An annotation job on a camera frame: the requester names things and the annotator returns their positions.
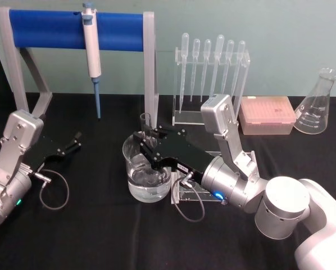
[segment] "glass flask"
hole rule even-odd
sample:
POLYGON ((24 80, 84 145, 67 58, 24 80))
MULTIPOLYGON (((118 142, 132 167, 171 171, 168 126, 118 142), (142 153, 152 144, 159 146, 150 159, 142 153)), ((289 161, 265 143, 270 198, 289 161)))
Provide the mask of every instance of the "glass flask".
POLYGON ((326 129, 329 115, 330 90, 336 80, 336 71, 323 68, 312 91, 294 111, 296 129, 305 134, 319 134, 326 129))

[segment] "black cable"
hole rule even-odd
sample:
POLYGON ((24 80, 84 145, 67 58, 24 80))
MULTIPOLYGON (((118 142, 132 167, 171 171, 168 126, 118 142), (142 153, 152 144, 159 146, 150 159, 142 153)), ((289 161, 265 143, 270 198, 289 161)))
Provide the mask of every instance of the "black cable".
POLYGON ((206 211, 204 209, 204 205, 203 205, 203 201, 201 199, 201 197, 199 196, 198 192, 194 189, 194 187, 191 187, 190 189, 192 189, 194 191, 194 193, 197 195, 198 197, 198 200, 199 200, 199 203, 201 205, 201 208, 202 208, 202 216, 198 219, 191 219, 191 218, 188 218, 185 214, 183 214, 183 212, 180 210, 180 208, 178 207, 177 203, 175 202, 174 200, 174 187, 177 185, 177 183, 179 181, 181 181, 184 177, 181 177, 181 178, 178 178, 176 181, 174 181, 173 183, 173 186, 172 186, 172 190, 171 190, 171 197, 172 197, 172 201, 174 203, 174 206, 177 208, 179 214, 181 214, 181 216, 186 220, 186 221, 189 221, 189 222, 200 222, 203 220, 205 214, 206 214, 206 211))
POLYGON ((66 185, 66 188, 67 188, 67 196, 66 196, 66 200, 65 202, 61 205, 61 206, 58 206, 58 207, 51 207, 51 206, 48 206, 42 199, 42 193, 43 193, 43 190, 46 186, 42 186, 42 188, 40 189, 39 191, 39 199, 40 199, 40 202, 42 203, 42 205, 44 207, 46 207, 47 209, 49 210, 53 210, 53 211, 56 211, 56 210, 60 210, 62 209, 63 207, 66 206, 66 204, 68 203, 68 200, 69 200, 69 186, 68 186, 68 183, 67 183, 67 180, 66 178, 63 177, 62 174, 60 173, 57 173, 56 171, 54 170, 48 170, 48 169, 42 169, 41 172, 48 172, 48 173, 53 173, 53 174, 56 174, 58 175, 59 177, 61 177, 61 179, 64 181, 65 185, 66 185))

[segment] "test tube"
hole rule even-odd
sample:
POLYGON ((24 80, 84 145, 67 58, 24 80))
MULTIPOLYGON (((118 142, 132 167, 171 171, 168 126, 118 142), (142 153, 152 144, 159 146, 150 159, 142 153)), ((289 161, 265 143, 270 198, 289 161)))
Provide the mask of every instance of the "test tube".
POLYGON ((204 42, 204 49, 203 49, 204 63, 203 63, 203 72, 202 72, 202 83, 201 83, 201 102, 202 102, 202 97, 203 97, 204 84, 206 83, 206 74, 207 74, 209 57, 211 55, 211 46, 212 46, 211 40, 206 39, 206 41, 204 42))
POLYGON ((228 69, 230 66, 231 56, 233 55, 233 49, 234 49, 234 41, 228 40, 228 43, 226 45, 226 51, 225 51, 225 67, 223 71, 223 79, 222 79, 222 94, 224 94, 224 88, 226 83, 226 78, 228 76, 228 69))
POLYGON ((147 112, 141 114, 139 116, 140 119, 140 129, 142 131, 142 135, 145 139, 151 137, 151 130, 152 130, 152 119, 151 115, 147 112))
POLYGON ((217 72, 218 72, 218 64, 219 64, 220 57, 222 55, 223 44, 224 44, 224 36, 219 35, 217 37, 217 42, 215 44, 215 50, 214 50, 214 69, 213 69, 213 77, 212 77, 212 83, 211 83, 211 92, 209 94, 209 97, 212 97, 214 94, 215 81, 217 79, 217 72))
POLYGON ((233 84, 231 85, 231 97, 233 98, 235 86, 237 85, 238 73, 240 63, 242 62, 244 49, 246 48, 246 43, 242 40, 239 42, 237 50, 237 65, 235 66, 234 75, 233 75, 233 84))
POLYGON ((197 70, 197 62, 199 56, 199 48, 201 46, 201 41, 196 38, 193 41, 193 66, 192 66, 192 77, 190 79, 190 101, 192 101, 193 91, 194 91, 194 83, 196 82, 196 70, 197 70))
POLYGON ((185 67, 187 66, 187 56, 188 56, 188 46, 189 46, 189 35, 184 33, 181 36, 181 78, 180 78, 180 96, 179 96, 179 112, 181 112, 181 107, 183 105, 184 97, 184 84, 185 84, 185 67))

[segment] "transfer pipette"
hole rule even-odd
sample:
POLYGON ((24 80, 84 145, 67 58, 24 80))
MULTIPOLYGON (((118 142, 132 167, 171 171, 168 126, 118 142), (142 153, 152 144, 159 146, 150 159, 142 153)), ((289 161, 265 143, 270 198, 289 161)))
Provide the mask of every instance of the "transfer pipette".
POLYGON ((208 61, 211 55, 211 46, 212 46, 211 40, 206 39, 206 41, 204 41, 204 49, 203 49, 204 64, 203 64, 202 83, 201 83, 201 102, 203 97, 204 84, 206 83, 208 61))
POLYGON ((226 51, 225 51, 225 67, 223 71, 223 80, 222 80, 222 94, 224 93, 225 83, 226 83, 226 77, 228 76, 228 69, 230 66, 230 60, 231 56, 233 55, 233 49, 234 49, 234 41, 228 40, 228 43, 226 45, 226 51))
POLYGON ((231 96, 232 97, 234 95, 235 85, 237 84, 239 67, 240 67, 240 63, 242 62, 243 52, 245 48, 246 48, 246 43, 243 40, 240 41, 238 45, 238 50, 237 50, 237 65, 235 66, 233 84, 231 85, 231 96))
POLYGON ((181 107, 183 105, 184 97, 184 83, 185 83, 185 67, 187 65, 188 56, 188 46, 189 46, 189 35, 184 33, 181 36, 181 78, 180 78, 180 96, 179 96, 179 113, 181 112, 181 107))
POLYGON ((209 94, 209 97, 212 97, 213 94, 214 94, 214 86, 215 86, 215 81, 217 79, 218 64, 219 64, 220 57, 222 55, 223 44, 224 44, 224 36, 223 35, 219 35, 217 37, 217 41, 215 43, 214 69, 213 69, 213 77, 212 77, 212 84, 211 84, 211 92, 209 94))
POLYGON ((197 70, 197 62, 199 56, 199 47, 201 46, 201 41, 196 38, 193 41, 193 66, 192 66, 192 77, 190 79, 190 101, 192 101, 193 90, 194 90, 194 82, 196 81, 196 70, 197 70))

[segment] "robotic arm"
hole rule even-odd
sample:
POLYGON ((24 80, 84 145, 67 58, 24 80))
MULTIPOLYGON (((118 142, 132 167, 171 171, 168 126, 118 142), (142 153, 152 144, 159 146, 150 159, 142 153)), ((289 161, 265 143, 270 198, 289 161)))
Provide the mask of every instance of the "robotic arm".
POLYGON ((24 110, 15 111, 8 117, 0 139, 0 224, 30 189, 30 177, 43 180, 42 188, 51 182, 39 173, 44 162, 64 158, 81 146, 79 136, 66 147, 59 148, 45 137, 37 143, 42 129, 43 120, 24 110))
POLYGON ((303 221, 312 235, 295 252, 298 267, 336 269, 336 201, 308 179, 260 178, 257 164, 242 150, 230 96, 213 96, 201 112, 206 130, 218 140, 221 156, 191 145, 184 129, 159 126, 154 130, 154 148, 140 133, 134 134, 152 168, 179 170, 222 201, 256 213, 257 228, 269 238, 287 238, 303 221))

